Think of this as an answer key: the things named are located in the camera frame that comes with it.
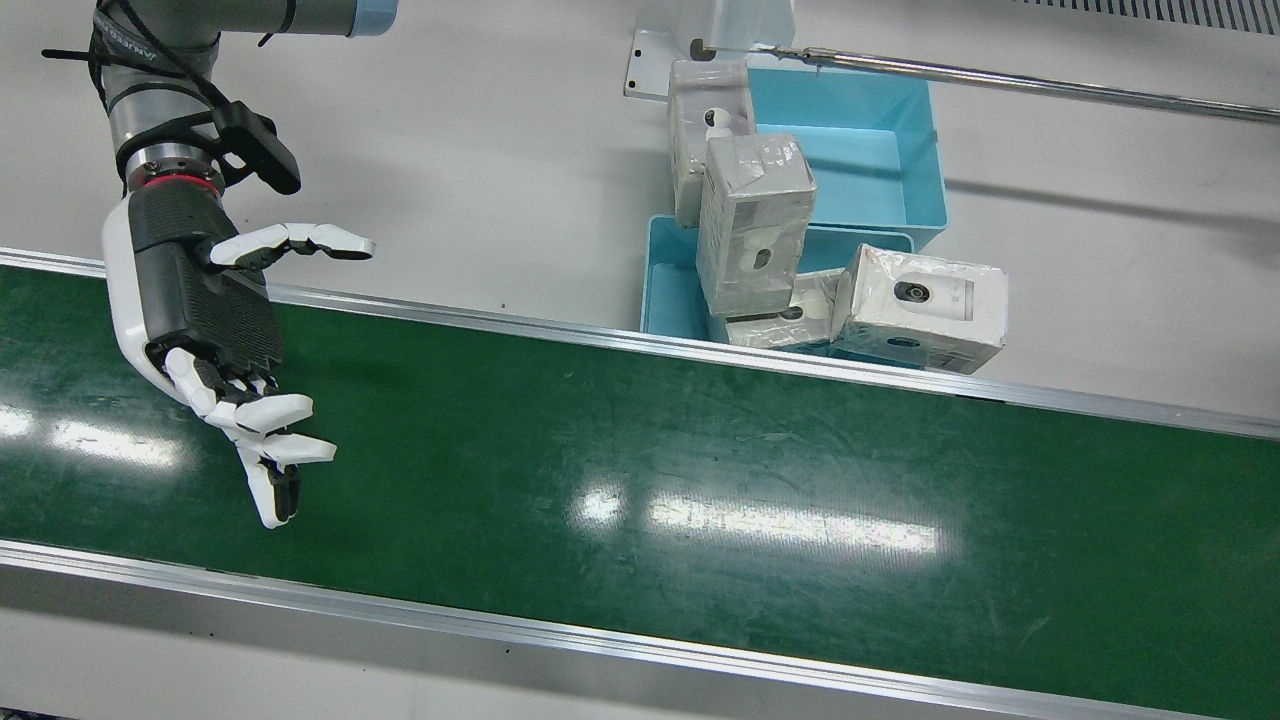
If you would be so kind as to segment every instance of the blue plastic bin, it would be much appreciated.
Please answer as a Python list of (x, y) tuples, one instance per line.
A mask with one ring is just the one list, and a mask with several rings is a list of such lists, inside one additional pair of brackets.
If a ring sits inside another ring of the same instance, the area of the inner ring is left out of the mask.
[[(911, 238), (904, 233), (810, 227), (796, 270), (813, 273), (845, 268), (864, 242), (883, 250), (913, 251)], [(649, 219), (649, 252), (640, 310), (643, 332), (689, 340), (709, 338), (707, 301), (698, 282), (696, 256), (698, 228), (682, 229), (672, 215)]]
[(818, 181), (813, 224), (905, 233), (947, 227), (929, 83), (878, 73), (750, 68), (758, 132), (788, 132)]

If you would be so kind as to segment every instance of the black bracket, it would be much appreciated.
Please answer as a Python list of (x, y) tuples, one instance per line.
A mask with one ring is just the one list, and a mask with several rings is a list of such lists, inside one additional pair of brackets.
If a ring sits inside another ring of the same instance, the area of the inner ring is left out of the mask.
[[(216, 137), (196, 132), (197, 127), (207, 124), (214, 126)], [(124, 178), (124, 167), (134, 152), (161, 142), (189, 145), (212, 155), (227, 187), (256, 174), (280, 195), (293, 195), (302, 188), (298, 160), (276, 137), (275, 123), (239, 100), (166, 120), (131, 137), (115, 151), (115, 170), (120, 178)], [(233, 165), (228, 155), (236, 155), (244, 164)]]

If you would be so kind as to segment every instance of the green conveyor belt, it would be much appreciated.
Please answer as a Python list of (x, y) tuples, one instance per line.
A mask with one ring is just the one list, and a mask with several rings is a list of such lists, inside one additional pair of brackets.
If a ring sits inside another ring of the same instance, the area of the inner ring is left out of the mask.
[[(1236, 719), (1280, 443), (280, 307), (335, 441), (262, 529), (101, 281), (0, 268), (0, 537)], [(3, 601), (3, 588), (0, 588)]]

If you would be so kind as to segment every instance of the metal edge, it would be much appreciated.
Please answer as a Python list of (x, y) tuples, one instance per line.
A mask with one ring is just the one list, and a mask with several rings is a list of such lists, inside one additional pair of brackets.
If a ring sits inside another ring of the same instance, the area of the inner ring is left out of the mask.
[(933, 706), (1038, 720), (1190, 720), (1206, 717), (1011, 688), (978, 685), (815, 660), (768, 655), (456, 610), (183, 565), (0, 539), (0, 566), (123, 583), (180, 594), (445, 633), (481, 641), (652, 662)]
[[(0, 247), (0, 265), (95, 278), (102, 278), (106, 274), (100, 260), (84, 260), (47, 252), (33, 252), (3, 247)], [(273, 284), (269, 290), (271, 300), (284, 305), (338, 310), (357, 315), (393, 318), (415, 323), (429, 323), (534, 340), (567, 342), (589, 347), (626, 350), (646, 355), (695, 360), (700, 363), (714, 363), (846, 383), (892, 387), (933, 395), (952, 395), (975, 400), (1005, 402), (1024, 407), (1060, 410), (1065, 413), (1094, 415), (1117, 420), (1135, 420), (1139, 423), (1169, 425), (1175, 428), (1208, 430), (1265, 439), (1280, 439), (1280, 420), (1270, 420), (1266, 418), (1251, 418), (1247, 415), (1233, 415), (1212, 410), (1180, 407), (1176, 405), (1165, 405), (1143, 400), (1126, 400), (1121, 397), (1091, 395), (1069, 389), (1005, 383), (931, 370), (910, 370), (891, 368), (887, 365), (856, 363), (851, 360), (796, 356), (769, 350), (751, 350), (696, 340), (652, 336), (632, 331), (598, 328), (593, 325), (561, 323), (554, 320), (539, 320), (479, 310), (462, 310), (442, 305), (428, 305), (422, 302), (410, 302), (346, 292), (285, 284)]]

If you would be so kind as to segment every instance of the white box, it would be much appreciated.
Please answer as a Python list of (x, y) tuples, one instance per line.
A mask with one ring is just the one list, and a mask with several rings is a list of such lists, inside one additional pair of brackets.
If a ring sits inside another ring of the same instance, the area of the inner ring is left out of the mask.
[(969, 374), (1005, 346), (1009, 275), (1000, 268), (877, 250), (840, 278), (832, 346)]
[(737, 318), (790, 306), (817, 191), (791, 135), (707, 143), (698, 277), (712, 315)]
[(746, 61), (677, 60), (671, 64), (668, 92), (676, 223), (682, 228), (696, 228), (703, 208), (708, 133), (712, 137), (755, 133)]
[(831, 345), (831, 310), (844, 273), (836, 269), (797, 274), (790, 307), (746, 318), (709, 318), (710, 338), (739, 347), (826, 355)]

